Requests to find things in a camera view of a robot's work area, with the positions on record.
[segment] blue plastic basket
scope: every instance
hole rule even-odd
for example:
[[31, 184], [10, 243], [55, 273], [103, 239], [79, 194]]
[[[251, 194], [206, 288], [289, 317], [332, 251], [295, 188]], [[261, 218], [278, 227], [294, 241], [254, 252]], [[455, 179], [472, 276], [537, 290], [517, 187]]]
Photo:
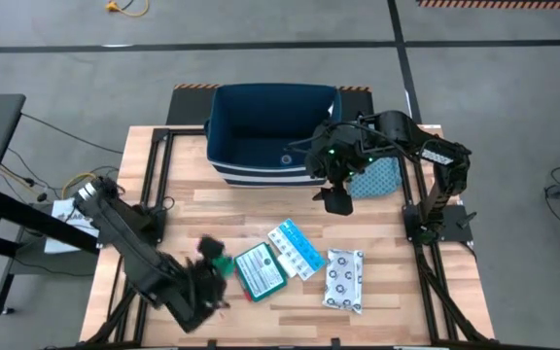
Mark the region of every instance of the blue plastic basket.
[[284, 148], [290, 142], [311, 137], [317, 125], [326, 119], [341, 119], [340, 93], [335, 87], [219, 87], [205, 125], [207, 158], [234, 186], [322, 185], [325, 179], [311, 179], [306, 174], [304, 154], [286, 152]]

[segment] butcher block tabletop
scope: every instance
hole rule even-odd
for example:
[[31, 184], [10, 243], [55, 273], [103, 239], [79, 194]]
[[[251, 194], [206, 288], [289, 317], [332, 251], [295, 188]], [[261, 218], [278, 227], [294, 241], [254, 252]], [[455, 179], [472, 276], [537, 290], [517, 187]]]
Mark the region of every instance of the butcher block tabletop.
[[[154, 128], [133, 126], [128, 133], [118, 183], [125, 188], [122, 199], [129, 204], [140, 200]], [[437, 125], [423, 128], [441, 135]], [[158, 187], [162, 147], [153, 191]], [[427, 162], [423, 169], [429, 188], [433, 169]], [[411, 166], [408, 172], [418, 200]], [[226, 292], [230, 308], [218, 310], [189, 334], [165, 308], [149, 308], [142, 345], [206, 346], [209, 339], [217, 339], [218, 346], [330, 345], [334, 337], [342, 345], [429, 344], [414, 251], [405, 239], [402, 188], [383, 197], [355, 200], [354, 213], [347, 217], [326, 213], [323, 202], [311, 200], [317, 192], [312, 187], [232, 188], [207, 160], [204, 136], [176, 136], [166, 188], [175, 205], [168, 211], [158, 245], [161, 251], [180, 263], [185, 257], [196, 259], [197, 241], [209, 234], [226, 244], [228, 254], [237, 256], [269, 242], [267, 234], [290, 218], [324, 257], [330, 248], [365, 252], [363, 313], [323, 306], [325, 269], [306, 281], [291, 278], [287, 287], [256, 303], [248, 301], [238, 281], [230, 277]], [[493, 337], [473, 255], [460, 243], [439, 247], [450, 295], [478, 331]], [[119, 256], [113, 247], [100, 252], [80, 340], [90, 338], [106, 320], [114, 285], [113, 304], [120, 300], [124, 274], [116, 277]], [[441, 304], [432, 295], [439, 336], [445, 338]], [[129, 309], [124, 340], [132, 339], [137, 302]]]

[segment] table leg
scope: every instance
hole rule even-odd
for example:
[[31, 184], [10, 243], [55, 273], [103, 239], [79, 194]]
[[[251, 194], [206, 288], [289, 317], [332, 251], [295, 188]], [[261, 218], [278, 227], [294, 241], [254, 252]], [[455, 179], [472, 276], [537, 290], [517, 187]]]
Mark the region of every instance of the table leg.
[[0, 215], [73, 247], [98, 255], [96, 238], [0, 192]]
[[17, 254], [17, 249], [20, 247], [22, 247], [22, 245], [16, 242], [0, 238], [0, 255], [12, 258]]
[[12, 287], [12, 282], [15, 280], [15, 275], [8, 273], [0, 282], [0, 315], [4, 314], [6, 310], [6, 299], [8, 298], [8, 293]]

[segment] concrete floor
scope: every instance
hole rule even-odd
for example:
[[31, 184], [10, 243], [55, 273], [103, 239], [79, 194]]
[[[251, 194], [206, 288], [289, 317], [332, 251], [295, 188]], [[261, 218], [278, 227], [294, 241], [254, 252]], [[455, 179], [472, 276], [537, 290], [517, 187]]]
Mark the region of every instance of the concrete floor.
[[[0, 46], [394, 39], [378, 0], [151, 3], [146, 16], [127, 18], [105, 14], [102, 2], [0, 0]], [[560, 11], [421, 9], [410, 0], [398, 7], [405, 40], [560, 39]], [[473, 150], [463, 199], [478, 212], [472, 230], [497, 337], [560, 346], [560, 224], [542, 191], [560, 165], [560, 48], [410, 49], [408, 56], [423, 122], [441, 123], [447, 138]], [[175, 84], [244, 82], [371, 86], [376, 110], [407, 111], [395, 49], [0, 53], [0, 93], [24, 93], [25, 113], [116, 149], [130, 125], [165, 123]], [[54, 187], [120, 163], [27, 119], [11, 147]], [[24, 173], [13, 155], [4, 162]], [[1, 182], [0, 191], [12, 195]], [[0, 258], [0, 276], [4, 264]], [[19, 313], [0, 317], [0, 349], [74, 344], [90, 285], [90, 278], [19, 277], [9, 296]]]

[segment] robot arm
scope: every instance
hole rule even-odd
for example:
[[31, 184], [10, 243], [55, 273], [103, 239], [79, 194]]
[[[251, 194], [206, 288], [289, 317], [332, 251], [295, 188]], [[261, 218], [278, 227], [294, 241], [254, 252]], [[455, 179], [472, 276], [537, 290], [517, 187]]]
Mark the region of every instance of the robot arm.
[[[203, 259], [180, 265], [145, 239], [145, 231], [160, 227], [157, 222], [164, 210], [129, 206], [119, 199], [116, 183], [108, 178], [99, 177], [81, 188], [75, 193], [74, 206], [92, 218], [104, 241], [122, 255], [132, 290], [155, 308], [165, 306], [186, 333], [227, 306], [223, 301], [227, 283], [214, 264], [223, 257], [222, 242], [202, 238], [198, 252]], [[108, 331], [100, 333], [109, 335]]]
[[325, 202], [331, 213], [349, 215], [353, 212], [351, 197], [343, 187], [354, 174], [363, 173], [379, 158], [396, 157], [401, 153], [413, 162], [420, 159], [434, 164], [435, 184], [429, 196], [419, 204], [422, 229], [442, 229], [442, 209], [448, 199], [466, 189], [471, 152], [421, 130], [406, 114], [388, 111], [371, 116], [358, 116], [355, 122], [324, 122], [314, 136], [289, 145], [311, 142], [305, 165], [311, 177], [326, 178], [332, 184], [313, 199]]

